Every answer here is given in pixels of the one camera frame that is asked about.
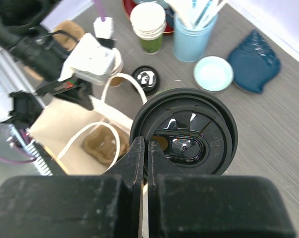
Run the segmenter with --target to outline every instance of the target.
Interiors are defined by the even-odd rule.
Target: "white paper bag handle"
[[[68,151],[68,149],[70,148],[70,146],[73,144],[73,142],[83,133],[85,132],[87,129],[89,129],[90,127],[93,127],[93,126],[96,126],[96,125],[103,125],[105,127],[107,127],[108,129],[111,130],[111,132],[113,133],[114,135],[114,138],[115,138],[115,141],[116,141],[116,152],[115,152],[115,155],[114,155],[114,159],[111,163],[111,165],[108,167],[111,168],[118,160],[119,158],[119,155],[120,155],[120,136],[118,134],[118,132],[115,130],[115,128],[113,126],[111,126],[110,124],[108,123],[105,123],[105,122],[102,122],[102,121],[99,121],[99,122],[94,122],[94,123],[91,123],[91,124],[88,124],[86,125],[85,127],[83,127],[80,131],[78,131],[70,140],[69,142],[66,144],[66,146],[61,150],[61,152],[58,154],[57,156],[57,160],[60,160],[65,154],[66,152]]]
[[[141,88],[139,83],[132,76],[130,76],[126,73],[117,73],[117,74],[113,75],[111,78],[109,78],[109,80],[106,82],[106,84],[104,86],[104,90],[103,90],[102,96],[101,96],[101,102],[105,103],[105,98],[106,98],[108,89],[110,87],[111,81],[115,77],[121,77],[121,78],[124,78],[124,79],[128,80],[129,82],[131,82],[134,85],[134,87],[137,89],[137,91],[141,97],[141,100],[143,101],[143,104],[145,104],[147,102],[147,98],[144,93],[144,90]]]

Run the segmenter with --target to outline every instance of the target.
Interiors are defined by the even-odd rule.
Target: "black lid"
[[[152,95],[157,92],[159,88],[159,74],[158,72],[150,66],[143,65],[138,67],[132,74],[132,77],[136,79],[139,85],[144,90],[146,96]]]
[[[137,136],[144,137],[146,146],[157,140],[165,157],[188,174],[222,174],[238,145],[237,126],[228,108],[192,88],[171,89],[151,98],[133,121],[130,144]]]

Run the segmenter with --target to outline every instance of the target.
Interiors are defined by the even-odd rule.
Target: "brown paper cup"
[[[84,29],[76,24],[73,21],[63,21],[58,26],[55,27],[54,31],[62,30],[69,34],[71,34],[73,37],[75,37],[78,41],[81,40],[81,38],[84,36],[85,31]],[[66,48],[68,51],[72,51],[76,46],[76,41],[73,40],[71,37],[63,35],[63,34],[55,34],[54,38],[56,41],[58,41],[64,48]]]
[[[113,49],[115,51],[115,65],[113,68],[113,71],[110,75],[110,77],[112,77],[113,75],[117,74],[117,73],[124,73],[123,71],[123,60],[121,58],[121,54],[118,51],[118,49]],[[111,87],[118,87],[120,86],[124,81],[124,78],[122,77],[115,77],[112,79],[110,86]]]

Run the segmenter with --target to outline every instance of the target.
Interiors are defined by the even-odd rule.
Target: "coffee cup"
[[[156,54],[162,47],[166,28],[164,8],[155,2],[141,3],[132,10],[130,21],[143,50],[151,55]]]
[[[121,85],[124,79],[122,77],[115,77],[115,75],[118,73],[123,73],[124,63],[119,50],[114,48],[113,51],[115,52],[115,62],[110,77],[114,77],[114,78],[112,79],[110,86],[118,87]]]

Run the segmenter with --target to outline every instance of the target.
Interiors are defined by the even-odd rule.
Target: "white wall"
[[[230,0],[229,3],[299,61],[299,0]]]
[[[90,0],[62,0],[42,23],[49,30],[52,30],[60,22],[73,19],[79,15],[88,8],[91,3]]]

